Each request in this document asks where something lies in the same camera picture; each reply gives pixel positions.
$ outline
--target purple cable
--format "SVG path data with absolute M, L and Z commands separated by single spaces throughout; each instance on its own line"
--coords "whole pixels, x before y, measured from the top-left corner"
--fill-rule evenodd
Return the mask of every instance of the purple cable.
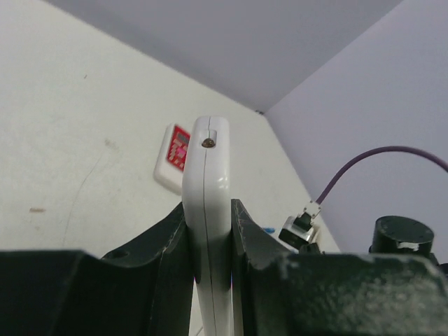
M 386 146 L 386 147 L 379 147 L 375 149 L 368 150 L 367 152 L 364 152 L 350 161 L 348 161 L 343 168 L 341 168 L 331 179 L 329 184 L 326 186 L 324 191 L 321 193 L 319 197 L 316 199 L 316 203 L 322 204 L 324 199 L 328 196 L 328 193 L 333 189 L 336 182 L 344 175 L 344 173 L 352 168 L 356 163 L 360 162 L 361 160 L 364 160 L 365 158 L 368 158 L 372 155 L 380 154 L 380 153 L 386 153 L 386 152 L 402 152 L 402 153 L 411 153 L 418 155 L 422 158 L 428 159 L 432 162 L 434 162 L 437 166 L 441 167 L 443 170 L 445 170 L 448 173 L 448 164 L 442 160 L 440 157 L 435 156 L 434 154 L 431 154 L 429 152 L 426 152 L 424 150 L 413 148 L 413 147 L 407 147 L 407 146 Z

